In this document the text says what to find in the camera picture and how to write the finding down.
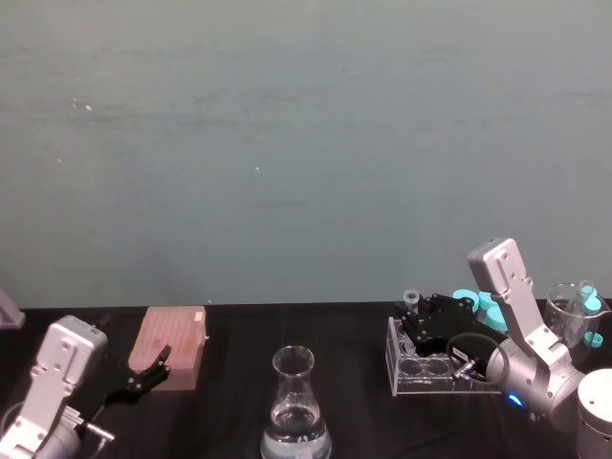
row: cable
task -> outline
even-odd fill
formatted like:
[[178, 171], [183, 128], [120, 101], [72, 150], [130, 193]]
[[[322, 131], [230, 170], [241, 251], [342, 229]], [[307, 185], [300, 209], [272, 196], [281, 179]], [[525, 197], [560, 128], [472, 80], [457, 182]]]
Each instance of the cable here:
[[12, 415], [14, 410], [16, 408], [21, 407], [22, 404], [23, 404], [23, 402], [19, 402], [18, 404], [14, 404], [9, 409], [7, 409], [7, 412], [4, 413], [4, 416], [2, 416], [2, 421], [0, 421], [0, 438], [4, 437], [4, 434], [6, 433], [7, 424], [9, 423], [9, 417]]
[[460, 333], [459, 335], [455, 335], [454, 337], [452, 337], [451, 339], [448, 340], [448, 342], [447, 342], [447, 356], [448, 356], [448, 359], [450, 360], [450, 364], [452, 365], [453, 368], [454, 368], [453, 359], [456, 359], [456, 358], [453, 357], [452, 354], [450, 353], [450, 346], [455, 341], [457, 341], [458, 339], [461, 339], [461, 338], [479, 338], [479, 339], [484, 339], [484, 340], [488, 341], [493, 346], [495, 346], [495, 348], [499, 351], [499, 353], [501, 354], [501, 358], [504, 361], [504, 369], [502, 370], [501, 375], [499, 376], [499, 378], [496, 381], [487, 381], [486, 379], [485, 380], [478, 380], [478, 379], [474, 378], [472, 375], [469, 375], [469, 378], [473, 382], [481, 384], [481, 385], [498, 385], [499, 383], [501, 383], [504, 380], [506, 380], [506, 377], [508, 376], [508, 372], [510, 371], [510, 361], [508, 360], [508, 354], [506, 354], [506, 351], [504, 351], [504, 349], [499, 345], [499, 343], [497, 341], [495, 341], [491, 337], [488, 337], [487, 335], [482, 335], [481, 333]]

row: black tabletop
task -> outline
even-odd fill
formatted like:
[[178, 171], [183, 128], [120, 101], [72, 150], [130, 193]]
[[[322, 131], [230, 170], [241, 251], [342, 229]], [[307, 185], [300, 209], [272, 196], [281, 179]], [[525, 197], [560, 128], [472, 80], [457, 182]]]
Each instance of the black tabletop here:
[[[0, 414], [24, 398], [36, 350], [54, 320], [72, 314], [93, 323], [110, 313], [109, 351], [127, 359], [144, 312], [28, 311], [21, 331], [0, 332]], [[287, 344], [315, 354], [312, 386], [334, 459], [576, 457], [572, 435], [530, 422], [499, 395], [392, 397], [384, 363], [392, 312], [391, 303], [210, 306], [197, 388], [109, 408], [97, 424], [117, 440], [98, 458], [259, 458], [276, 388], [272, 355]]]

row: erlenmeyer flask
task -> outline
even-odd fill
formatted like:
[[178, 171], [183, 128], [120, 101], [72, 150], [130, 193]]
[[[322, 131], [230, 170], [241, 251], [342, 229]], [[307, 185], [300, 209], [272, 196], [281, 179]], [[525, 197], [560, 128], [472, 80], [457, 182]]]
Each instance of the erlenmeyer flask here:
[[278, 390], [261, 441], [264, 459], [327, 459], [332, 440], [310, 386], [315, 356], [302, 346], [274, 354]]

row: beaker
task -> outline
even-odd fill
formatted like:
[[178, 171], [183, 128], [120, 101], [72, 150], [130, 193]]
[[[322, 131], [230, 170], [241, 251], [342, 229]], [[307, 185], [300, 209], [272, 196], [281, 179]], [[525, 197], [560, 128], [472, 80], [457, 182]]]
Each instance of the beaker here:
[[590, 282], [558, 284], [548, 291], [544, 322], [569, 348], [572, 362], [582, 363], [591, 348], [597, 347], [593, 337], [599, 337], [601, 317], [609, 312]]
[[327, 459], [332, 440], [310, 386], [315, 356], [303, 346], [274, 354], [278, 390], [261, 441], [264, 459]]

